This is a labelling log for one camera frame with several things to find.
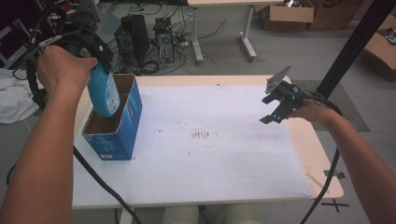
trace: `cardboard box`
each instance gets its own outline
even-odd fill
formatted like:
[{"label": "cardboard box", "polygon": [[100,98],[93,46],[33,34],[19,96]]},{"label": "cardboard box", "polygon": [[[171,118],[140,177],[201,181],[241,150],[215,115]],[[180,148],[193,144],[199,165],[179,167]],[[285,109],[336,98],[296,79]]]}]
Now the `cardboard box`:
[{"label": "cardboard box", "polygon": [[311,0],[315,8],[310,31],[335,31],[345,29],[361,7],[363,0]]},{"label": "cardboard box", "polygon": [[108,119],[91,111],[82,135],[103,161],[128,161],[134,151],[142,101],[132,75],[114,75],[120,108]]},{"label": "cardboard box", "polygon": [[303,31],[314,19],[310,0],[300,1],[303,7],[278,7],[271,5],[262,10],[262,28],[271,31]]},{"label": "cardboard box", "polygon": [[[361,4],[361,7],[359,7],[358,12],[356,12],[353,20],[356,21],[361,20],[373,2],[374,0],[363,0],[363,3]],[[392,15],[396,14],[396,8],[392,10],[391,14]]]},{"label": "cardboard box", "polygon": [[384,33],[390,28],[396,29],[396,18],[391,15],[385,19],[377,33],[367,43],[360,59],[389,82],[396,82],[396,45],[391,44],[384,37]]}]

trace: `white table surface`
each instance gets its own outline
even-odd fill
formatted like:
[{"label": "white table surface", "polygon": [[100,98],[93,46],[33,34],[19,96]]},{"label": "white table surface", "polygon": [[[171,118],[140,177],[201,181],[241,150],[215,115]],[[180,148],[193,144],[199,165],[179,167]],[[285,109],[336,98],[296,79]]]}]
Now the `white table surface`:
[{"label": "white table surface", "polygon": [[[262,84],[265,84],[266,78],[265,76],[138,77],[137,82],[142,89],[144,109],[133,159],[131,161],[101,161],[80,134],[76,138],[77,147],[107,184],[132,206],[248,203],[315,197],[320,190],[320,183],[324,183],[325,179],[325,175],[321,173],[323,169],[328,169],[330,164],[320,147],[318,153],[309,153],[309,155],[305,155],[299,150],[296,152],[295,148],[299,149],[299,147],[295,147],[296,139],[293,134],[290,135],[290,125],[288,123],[264,125],[258,121],[266,114],[270,114],[276,105],[265,106],[265,104],[260,103],[262,105],[261,111],[255,109],[240,114],[242,117],[249,117],[245,115],[250,113],[254,121],[251,118],[250,121],[241,120],[242,117],[237,116],[237,122],[241,124],[239,125],[241,130],[237,130],[236,133],[244,133],[243,136],[239,136],[240,139],[237,141],[233,140],[235,135],[229,134],[235,132],[226,132],[227,129],[235,129],[237,126],[234,122],[225,122],[224,119],[230,119],[232,116],[222,119],[220,114],[216,114],[221,110],[236,109],[237,105],[249,105],[256,101],[259,103],[265,95],[263,91],[262,95],[255,96],[258,99],[243,102],[243,99],[257,92],[249,91],[246,88],[253,84],[256,86],[251,86],[251,89],[262,88],[265,90]],[[143,124],[148,124],[148,120],[153,119],[152,116],[158,113],[152,110],[149,113],[145,112],[145,109],[152,108],[151,106],[155,101],[152,101],[152,99],[155,99],[155,94],[150,95],[150,88],[144,88],[144,86],[160,86],[160,88],[152,87],[152,89],[157,88],[153,90],[163,89],[161,87],[163,85],[182,86],[182,88],[187,86],[187,90],[200,89],[199,91],[205,91],[205,93],[202,93],[202,95],[205,95],[211,92],[205,90],[205,86],[216,88],[214,84],[221,85],[217,86],[218,89],[226,89],[221,91],[220,94],[233,90],[233,88],[247,91],[249,94],[242,98],[236,97],[235,105],[231,107],[225,106],[215,109],[213,117],[211,113],[205,115],[210,115],[212,120],[203,116],[200,122],[185,125],[175,122],[174,118],[158,119],[157,121],[162,120],[162,126],[166,127],[161,132],[159,126],[157,126],[158,122],[151,122],[146,126]],[[200,97],[196,97],[198,95],[190,99],[199,104],[205,104],[205,101],[199,102]],[[87,111],[86,101],[83,99],[84,103],[82,104],[85,104],[85,111]],[[176,107],[178,110],[183,108],[183,106],[178,106]],[[192,109],[193,107],[185,108],[190,113],[193,113],[194,110]],[[175,134],[179,136],[179,139],[167,139],[175,136]],[[195,134],[203,134],[205,138],[194,138]],[[315,141],[310,140],[310,145],[313,144],[315,144]],[[311,157],[312,154],[316,157],[316,160],[312,161],[311,158],[308,158],[311,162],[306,162],[307,157]],[[74,208],[119,206],[118,202],[101,189],[77,161],[75,161],[74,194]],[[342,194],[342,188],[335,178],[328,195],[325,195],[325,197],[340,197]]]}]

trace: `human arm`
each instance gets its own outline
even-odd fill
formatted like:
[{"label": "human arm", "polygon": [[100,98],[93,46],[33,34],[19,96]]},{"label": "human arm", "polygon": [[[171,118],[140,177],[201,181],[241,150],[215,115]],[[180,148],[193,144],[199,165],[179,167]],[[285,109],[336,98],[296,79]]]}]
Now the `human arm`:
[{"label": "human arm", "polygon": [[356,129],[326,105],[308,100],[290,116],[321,124],[329,131],[370,222],[394,223],[396,176]]},{"label": "human arm", "polygon": [[15,167],[0,223],[70,223],[74,122],[95,65],[94,58],[79,59],[56,46],[38,59],[49,100]]}]

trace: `computer tower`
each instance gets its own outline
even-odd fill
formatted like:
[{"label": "computer tower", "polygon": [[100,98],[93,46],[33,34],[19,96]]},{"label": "computer tower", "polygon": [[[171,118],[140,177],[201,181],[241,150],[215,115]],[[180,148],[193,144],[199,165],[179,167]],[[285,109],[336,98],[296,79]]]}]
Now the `computer tower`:
[{"label": "computer tower", "polygon": [[155,31],[155,38],[158,44],[158,52],[160,55],[160,62],[174,63],[175,52],[172,37],[171,18],[157,18],[153,27]]},{"label": "computer tower", "polygon": [[114,33],[120,56],[140,65],[145,61],[149,50],[149,36],[143,15],[131,15],[121,18],[121,25]]}]

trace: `spray bottle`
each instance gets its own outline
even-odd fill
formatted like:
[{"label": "spray bottle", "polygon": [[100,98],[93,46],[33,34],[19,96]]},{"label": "spray bottle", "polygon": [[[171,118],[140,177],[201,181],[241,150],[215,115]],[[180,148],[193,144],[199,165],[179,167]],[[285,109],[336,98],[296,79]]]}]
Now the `spray bottle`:
[{"label": "spray bottle", "polygon": [[88,83],[93,108],[104,118],[112,117],[120,106],[120,96],[113,74],[105,71],[102,63],[91,69],[91,80]]}]

